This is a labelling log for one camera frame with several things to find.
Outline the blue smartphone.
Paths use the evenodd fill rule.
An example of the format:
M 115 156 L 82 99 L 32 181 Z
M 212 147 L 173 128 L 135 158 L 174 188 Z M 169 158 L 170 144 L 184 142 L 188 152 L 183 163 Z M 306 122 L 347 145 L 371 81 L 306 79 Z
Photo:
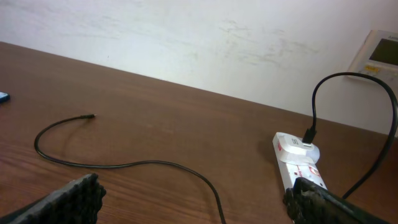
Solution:
M 0 103 L 5 103 L 11 99 L 8 93 L 0 92 Z

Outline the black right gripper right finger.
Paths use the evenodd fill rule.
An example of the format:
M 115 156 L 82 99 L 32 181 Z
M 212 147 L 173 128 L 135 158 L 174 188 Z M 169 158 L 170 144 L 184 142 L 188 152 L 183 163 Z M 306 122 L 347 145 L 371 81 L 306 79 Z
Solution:
M 283 203 L 295 224 L 388 224 L 304 177 L 286 189 Z

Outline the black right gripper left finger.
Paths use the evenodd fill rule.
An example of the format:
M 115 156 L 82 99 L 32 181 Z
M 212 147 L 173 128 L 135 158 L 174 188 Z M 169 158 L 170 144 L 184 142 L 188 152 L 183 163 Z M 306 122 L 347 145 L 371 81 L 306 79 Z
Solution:
M 1 224 L 96 224 L 105 195 L 98 175 L 87 174 L 1 217 Z

